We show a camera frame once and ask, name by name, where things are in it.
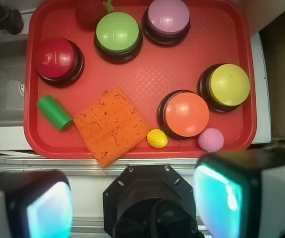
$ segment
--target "red ball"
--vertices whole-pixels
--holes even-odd
[[[82,0],[75,8],[77,21],[84,27],[94,29],[107,14],[107,9],[100,0]]]

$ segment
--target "plastic tray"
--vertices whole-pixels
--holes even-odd
[[[142,16],[151,0],[114,0],[115,11],[132,15],[141,26]],[[73,125],[59,132],[37,109],[37,101],[51,95],[71,115],[96,103],[106,90],[120,87],[140,114],[154,128],[157,108],[168,93],[186,89],[197,92],[200,74],[216,63],[234,63],[249,75],[249,98],[230,113],[210,112],[208,127],[219,129],[225,137],[222,150],[243,150],[256,132],[256,101],[248,27],[238,7],[228,0],[186,0],[191,28],[185,40],[175,47],[160,47],[145,37],[140,54],[125,64],[104,61],[94,48],[94,31],[77,24],[74,9],[78,0],[46,0],[34,12],[29,28],[24,131],[31,147],[52,159],[90,159],[91,153]],[[66,88],[44,83],[32,66],[37,46],[46,38],[64,37],[76,43],[85,57],[80,79]],[[142,141],[124,158],[189,158],[204,151],[197,140],[169,139],[163,149]]]

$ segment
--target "yellow seashell toy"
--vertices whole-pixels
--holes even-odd
[[[159,129],[151,130],[147,135],[149,145],[155,148],[163,148],[168,144],[168,138],[163,131]]]

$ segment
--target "stainless steel sink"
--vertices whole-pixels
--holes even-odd
[[[23,125],[27,35],[0,39],[0,126]]]

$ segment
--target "green cylinder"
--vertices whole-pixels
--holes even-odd
[[[68,129],[73,123],[69,114],[50,95],[42,97],[37,107],[60,131]]]

